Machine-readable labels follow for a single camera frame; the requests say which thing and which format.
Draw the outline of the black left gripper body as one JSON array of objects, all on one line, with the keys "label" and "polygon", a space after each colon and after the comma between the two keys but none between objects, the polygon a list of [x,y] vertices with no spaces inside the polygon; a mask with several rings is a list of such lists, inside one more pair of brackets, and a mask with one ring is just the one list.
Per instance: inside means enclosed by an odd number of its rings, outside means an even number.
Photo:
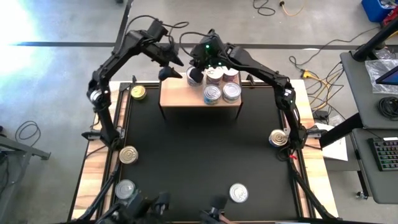
[{"label": "black left gripper body", "polygon": [[170,56],[172,54],[178,55],[178,48],[175,44],[165,44],[155,42],[153,39],[145,40],[141,44],[141,51],[146,56],[151,58],[153,62],[157,62],[161,67],[169,66]]}]

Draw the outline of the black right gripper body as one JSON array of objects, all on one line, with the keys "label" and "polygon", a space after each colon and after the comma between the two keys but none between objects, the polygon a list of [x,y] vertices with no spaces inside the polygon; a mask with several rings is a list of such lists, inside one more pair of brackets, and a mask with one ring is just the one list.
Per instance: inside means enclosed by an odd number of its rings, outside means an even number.
[{"label": "black right gripper body", "polygon": [[200,43],[204,49],[204,66],[206,68],[232,67],[226,53],[228,48],[214,29],[210,29]]}]

